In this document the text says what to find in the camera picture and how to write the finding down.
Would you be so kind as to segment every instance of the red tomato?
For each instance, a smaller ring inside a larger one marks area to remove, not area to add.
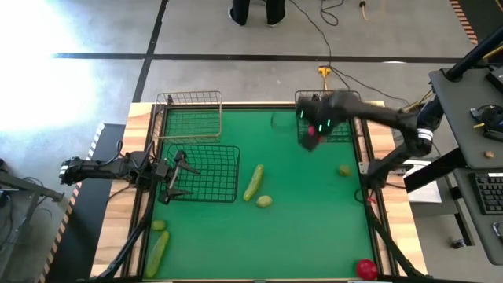
[[[377,279],[377,266],[370,259],[362,259],[356,263],[356,274],[363,280]]]

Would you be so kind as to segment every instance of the white paper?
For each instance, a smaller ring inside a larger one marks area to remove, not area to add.
[[[404,178],[411,175],[415,171],[422,169],[424,166],[430,164],[431,161],[424,160],[407,160],[404,164],[412,164],[414,168],[407,171]],[[410,202],[428,202],[428,203],[442,203],[442,198],[440,197],[439,187],[437,182],[433,181],[428,183],[426,186],[422,186],[419,189],[409,193]]]

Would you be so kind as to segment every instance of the black cable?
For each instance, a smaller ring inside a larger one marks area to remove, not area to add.
[[[116,191],[115,193],[113,193],[112,195],[110,195],[110,197],[108,197],[108,200],[107,200],[107,203],[113,198],[115,197],[116,195],[120,194],[121,192],[125,191],[126,189],[129,189],[131,187],[131,184],[130,185],[127,185],[127,187],[125,188],[122,188],[118,191]]]
[[[407,189],[405,186],[399,186],[399,185],[391,184],[388,182],[386,183],[386,186],[392,186],[392,187],[399,188],[399,189]]]
[[[301,12],[304,14],[304,16],[306,16],[307,20],[310,21],[314,27],[321,33],[321,36],[323,36],[323,40],[325,41],[325,44],[327,45],[327,47],[329,48],[329,66],[331,66],[331,63],[332,63],[332,48],[330,48],[330,44],[329,44],[329,41],[327,40],[327,37],[325,36],[325,33],[311,20],[311,18],[309,17],[309,15],[307,15],[306,12],[304,12],[304,10],[302,10],[298,5],[297,3],[295,3],[293,0],[290,0],[290,2]]]
[[[372,87],[372,86],[367,86],[367,85],[365,85],[364,83],[360,82],[359,80],[355,79],[354,77],[352,77],[352,76],[350,76],[350,75],[347,75],[347,74],[344,74],[343,72],[341,72],[341,71],[340,71],[340,70],[338,70],[337,68],[334,68],[333,66],[330,66],[330,65],[329,65],[329,66],[322,66],[322,67],[329,67],[330,69],[332,69],[332,71],[334,71],[334,72],[336,72],[336,73],[339,73],[339,74],[341,74],[341,75],[343,75],[343,76],[345,76],[345,77],[347,77],[347,78],[349,78],[349,79],[354,80],[356,83],[358,83],[359,85],[361,85],[361,86],[363,86],[363,87],[365,87],[365,88],[367,88],[367,89],[369,89],[369,90],[373,90],[373,91],[375,91],[375,92],[377,92],[377,93],[379,93],[379,94],[381,94],[381,95],[383,95],[383,96],[385,96],[385,97],[388,97],[388,98],[390,98],[390,99],[395,99],[395,100],[397,100],[397,101],[402,101],[402,102],[405,102],[407,105],[410,105],[410,103],[409,103],[406,99],[403,99],[403,98],[400,98],[400,97],[394,97],[394,96],[392,96],[392,95],[390,95],[390,94],[386,94],[386,93],[384,93],[384,92],[382,92],[382,91],[378,90],[378,89],[377,89],[377,88],[375,88],[375,87]]]
[[[32,182],[32,183],[34,183],[36,185],[39,185],[39,186],[44,186],[44,183],[42,181],[38,180],[35,177],[24,177],[23,180]],[[35,205],[35,207],[37,208],[44,200],[47,199],[47,197],[48,196],[44,196],[41,200],[39,200],[39,202],[37,202],[37,204]]]
[[[326,22],[328,25],[336,27],[336,26],[339,25],[339,18],[337,18],[336,15],[334,15],[334,14],[332,14],[330,12],[327,12],[327,10],[341,6],[342,4],[344,4],[344,0],[340,0],[340,3],[338,3],[338,4],[335,4],[335,5],[323,8],[323,2],[325,2],[325,1],[326,0],[321,0],[321,2],[320,2],[320,16],[323,19],[323,21]],[[327,16],[331,17],[332,19],[334,19],[335,22],[331,22],[331,21],[327,20],[325,18],[325,15],[327,15]]]
[[[349,84],[348,84],[348,83],[346,83],[346,81],[343,79],[343,77],[342,77],[342,76],[340,76],[340,75],[339,75],[339,73],[338,73],[338,72],[333,72],[333,73],[334,73],[337,77],[339,77],[340,81],[341,81],[341,82],[343,82],[343,84],[344,84],[344,86],[346,86],[347,90],[351,90],[351,88],[350,88]],[[355,92],[356,92],[356,93],[358,93],[358,96],[359,96],[360,98],[362,98],[362,96],[360,95],[360,93],[359,93],[359,92],[357,92],[357,91],[355,91]]]
[[[122,156],[120,154],[120,151],[123,150],[123,141],[117,141],[117,144],[116,144],[116,148],[117,148],[117,153],[114,155],[114,157],[112,157],[110,160],[108,161],[105,161],[104,163],[102,164],[99,164],[97,167],[102,167],[102,166],[105,166],[105,165],[109,165],[110,163],[114,162],[119,156]]]
[[[323,37],[323,41],[325,41],[325,44],[326,44],[327,48],[329,49],[329,63],[328,63],[328,65],[327,65],[327,66],[321,66],[321,67],[328,67],[328,68],[332,69],[332,71],[336,72],[336,73],[337,73],[337,75],[341,74],[341,75],[343,75],[343,76],[345,76],[345,77],[347,77],[347,78],[349,78],[349,79],[352,79],[352,80],[354,80],[356,83],[360,84],[361,86],[363,86],[363,87],[365,87],[365,88],[367,88],[367,89],[369,89],[369,90],[373,90],[373,91],[375,91],[375,92],[377,92],[377,93],[379,93],[379,94],[384,95],[385,97],[388,97],[388,98],[390,98],[390,99],[395,99],[395,100],[397,100],[397,101],[402,101],[402,102],[405,102],[407,105],[410,105],[410,103],[409,103],[406,99],[403,99],[403,98],[400,98],[400,97],[394,97],[394,96],[392,96],[392,95],[386,94],[386,93],[384,93],[384,92],[382,92],[382,91],[378,90],[378,89],[377,89],[377,88],[375,88],[375,87],[367,86],[367,85],[365,85],[364,83],[360,82],[359,80],[355,79],[354,77],[352,77],[352,76],[350,76],[350,75],[347,75],[347,74],[344,74],[344,73],[343,73],[343,72],[341,72],[340,70],[338,70],[338,69],[334,68],[334,67],[332,66],[332,48],[330,47],[330,43],[329,43],[329,41],[327,40],[327,37],[326,37],[325,33],[324,33],[324,32],[323,32],[323,31],[322,31],[322,30],[321,30],[321,29],[320,29],[320,28],[319,28],[319,27],[318,27],[318,26],[317,26],[317,25],[316,25],[316,24],[315,24],[315,23],[311,20],[311,18],[309,17],[309,15],[307,15],[307,13],[306,13],[306,12],[304,12],[304,10],[302,10],[302,9],[299,7],[299,5],[297,5],[297,3],[295,3],[293,0],[290,0],[290,2],[291,2],[291,3],[292,3],[292,4],[293,4],[293,5],[294,5],[294,6],[295,6],[295,7],[296,7],[296,8],[297,8],[297,9],[298,9],[298,10],[299,10],[302,14],[304,14],[304,16],[306,16],[307,20],[308,20],[308,21],[310,21],[310,22],[313,24],[313,26],[314,26],[314,27],[318,30],[318,32],[319,32],[319,33],[321,34],[321,36]],[[330,7],[327,7],[327,8],[325,8],[325,10],[327,10],[327,9],[331,9],[331,8],[333,8],[333,7],[340,6],[340,5],[342,5],[342,3],[343,3],[343,0],[341,0],[341,3],[340,3],[340,4],[337,4],[337,5],[335,5],[335,6],[330,6]],[[347,87],[348,89],[350,89],[349,85],[348,85],[346,82],[344,82],[344,81],[343,81],[343,83],[346,85],[346,87]]]
[[[365,202],[364,202],[363,200],[359,200],[359,199],[357,198],[358,193],[360,193],[360,192],[361,192],[361,193],[363,193],[363,190],[364,190],[364,188],[357,189],[357,190],[355,190],[355,191],[354,191],[354,194],[353,194],[354,200],[356,200],[356,201],[357,201],[357,202],[359,202],[360,204],[365,204]],[[371,189],[371,190],[370,190],[370,194],[369,194],[369,196],[367,197],[367,199],[372,198],[372,196],[374,195],[374,193],[375,193],[375,192],[376,192],[376,190],[375,190],[375,189]]]
[[[431,144],[433,145],[433,147],[435,148],[435,150],[436,150],[436,151],[437,151],[437,153],[439,154],[439,157],[441,157],[441,156],[442,156],[442,154],[440,153],[440,150],[439,150],[439,148],[437,147],[437,145],[436,145],[433,141],[431,141]]]

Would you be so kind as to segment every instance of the cucumber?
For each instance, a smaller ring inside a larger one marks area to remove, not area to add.
[[[262,184],[262,179],[264,176],[264,166],[262,164],[257,165],[253,176],[251,177],[248,188],[244,191],[243,200],[249,201],[255,193],[259,190],[260,184]]]
[[[166,229],[166,223],[164,220],[154,220],[152,221],[151,228],[154,231],[164,231]]]
[[[159,239],[157,239],[154,249],[150,253],[149,259],[147,261],[147,270],[145,272],[147,278],[152,278],[156,276],[159,270],[160,260],[163,258],[164,250],[167,247],[167,240],[169,240],[170,234],[167,231],[161,233]]]

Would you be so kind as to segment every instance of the concrete floor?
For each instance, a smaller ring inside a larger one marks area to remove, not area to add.
[[[167,5],[156,53],[227,53],[327,55],[321,36],[287,2],[288,19],[275,29],[264,27],[265,11],[253,2],[246,27],[226,15],[227,0],[171,0]],[[472,48],[447,0],[368,4],[370,23],[361,18],[357,0],[334,13],[339,27],[319,17],[318,2],[296,0],[327,32],[333,55],[459,57]],[[50,53],[144,53],[160,0],[71,0],[37,2],[19,33],[8,34],[19,57],[7,57],[10,72],[2,87],[0,157],[20,177],[33,176],[57,191],[70,194],[57,174],[63,160],[85,156],[99,123],[125,123],[143,61],[48,59]],[[162,91],[221,90],[225,101],[292,100],[296,90],[319,89],[318,62],[158,61],[149,70],[141,101],[154,101]],[[334,63],[336,68],[387,94],[408,101],[428,91],[428,72],[445,64]],[[334,78],[331,88],[343,84]],[[366,100],[395,101],[355,82]],[[443,153],[455,146],[447,123],[435,136]],[[15,201],[16,220],[27,196]],[[44,202],[31,221],[31,232],[14,246],[12,270],[4,280],[38,277],[65,206]],[[0,211],[4,219],[6,211]],[[502,270],[489,264],[480,245],[452,250],[446,235],[457,235],[453,219],[418,219],[417,229],[430,274],[442,278],[500,282]],[[0,265],[5,264],[0,253]]]

